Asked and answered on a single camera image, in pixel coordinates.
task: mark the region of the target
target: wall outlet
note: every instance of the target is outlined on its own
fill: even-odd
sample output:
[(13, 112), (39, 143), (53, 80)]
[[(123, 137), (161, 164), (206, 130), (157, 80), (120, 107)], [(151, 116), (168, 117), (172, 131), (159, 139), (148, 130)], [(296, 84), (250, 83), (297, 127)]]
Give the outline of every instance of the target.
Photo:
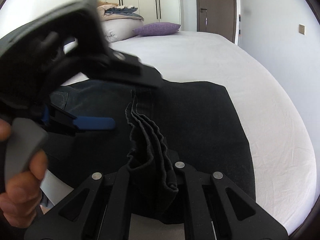
[(303, 35), (305, 35), (306, 27), (304, 25), (299, 24), (299, 32)]

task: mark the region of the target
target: bed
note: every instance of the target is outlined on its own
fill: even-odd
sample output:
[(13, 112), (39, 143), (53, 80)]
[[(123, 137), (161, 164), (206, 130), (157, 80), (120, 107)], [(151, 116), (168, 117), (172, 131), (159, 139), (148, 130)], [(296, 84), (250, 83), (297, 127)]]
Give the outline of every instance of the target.
[[(111, 47), (137, 55), (169, 81), (209, 81), (225, 86), (249, 140), (256, 202), (289, 234), (304, 221), (315, 201), (315, 154), (292, 101), (259, 62), (222, 36), (211, 33), (135, 37), (115, 42)], [(85, 79), (79, 74), (65, 85)], [(41, 188), (53, 204), (72, 190), (50, 172)], [(137, 227), (146, 223), (143, 219), (135, 220)], [(176, 232), (179, 238), (182, 228), (168, 231)]]

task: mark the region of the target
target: dark denim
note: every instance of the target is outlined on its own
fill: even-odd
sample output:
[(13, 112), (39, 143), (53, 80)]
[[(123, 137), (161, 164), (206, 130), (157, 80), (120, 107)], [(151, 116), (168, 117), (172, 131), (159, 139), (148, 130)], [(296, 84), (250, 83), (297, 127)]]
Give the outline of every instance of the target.
[(163, 223), (182, 223), (182, 195), (170, 162), (175, 153), (176, 160), (198, 171), (225, 173), (255, 200), (249, 143), (225, 87), (164, 82), (162, 88), (149, 90), (88, 80), (57, 92), (65, 94), (52, 96), (52, 102), (71, 114), (112, 117), (117, 124), (114, 131), (75, 138), (50, 134), (45, 146), (49, 170), (70, 186), (77, 187), (94, 172), (112, 173), (128, 163), (137, 185), (133, 212)]

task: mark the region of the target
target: brown door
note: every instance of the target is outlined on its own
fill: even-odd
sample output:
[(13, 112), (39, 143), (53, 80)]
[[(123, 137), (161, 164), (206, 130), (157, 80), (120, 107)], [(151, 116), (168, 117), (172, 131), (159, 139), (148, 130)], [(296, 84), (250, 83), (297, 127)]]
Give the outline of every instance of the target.
[(197, 0), (198, 31), (217, 33), (231, 42), (236, 33), (236, 0)]

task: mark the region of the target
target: silver bolt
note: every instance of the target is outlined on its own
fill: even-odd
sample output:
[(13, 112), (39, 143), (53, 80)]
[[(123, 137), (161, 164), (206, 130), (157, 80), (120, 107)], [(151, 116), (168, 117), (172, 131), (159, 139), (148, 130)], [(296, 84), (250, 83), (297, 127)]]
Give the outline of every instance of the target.
[(119, 60), (125, 60), (125, 55), (123, 55), (119, 51), (114, 51), (113, 55), (115, 55)]
[(98, 180), (102, 178), (102, 174), (100, 172), (95, 172), (91, 177), (95, 180)]
[(215, 179), (222, 179), (223, 174), (220, 171), (216, 171), (216, 172), (213, 173), (213, 177)]
[(174, 165), (179, 169), (182, 169), (185, 166), (183, 162), (176, 162)]

